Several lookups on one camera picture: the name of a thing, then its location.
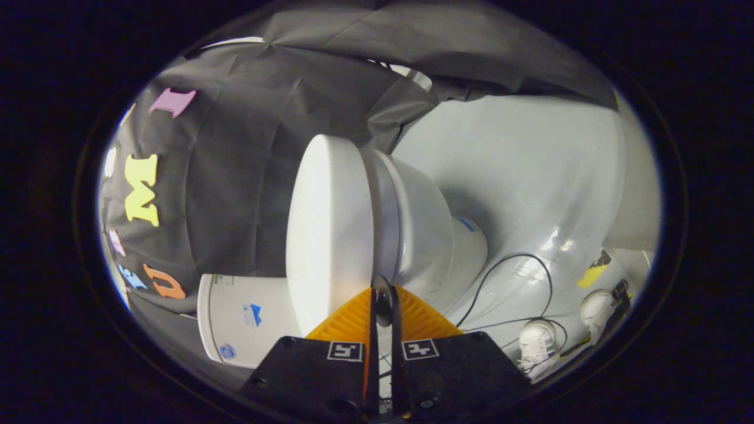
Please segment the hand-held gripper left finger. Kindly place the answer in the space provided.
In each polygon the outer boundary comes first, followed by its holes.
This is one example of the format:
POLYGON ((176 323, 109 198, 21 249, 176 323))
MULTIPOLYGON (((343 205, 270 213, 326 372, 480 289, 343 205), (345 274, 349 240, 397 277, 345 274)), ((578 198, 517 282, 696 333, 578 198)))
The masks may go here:
POLYGON ((282 336, 242 396, 298 419, 366 422, 379 413, 374 290, 358 293, 307 336, 282 336))

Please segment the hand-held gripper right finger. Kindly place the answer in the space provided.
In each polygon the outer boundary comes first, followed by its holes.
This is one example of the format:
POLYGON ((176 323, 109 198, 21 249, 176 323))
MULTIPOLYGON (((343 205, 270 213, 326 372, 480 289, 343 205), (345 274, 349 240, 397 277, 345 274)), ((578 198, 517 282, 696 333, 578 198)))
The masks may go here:
POLYGON ((461 333, 391 287, 391 407, 402 420, 477 420, 514 407, 530 381, 487 333, 461 333))

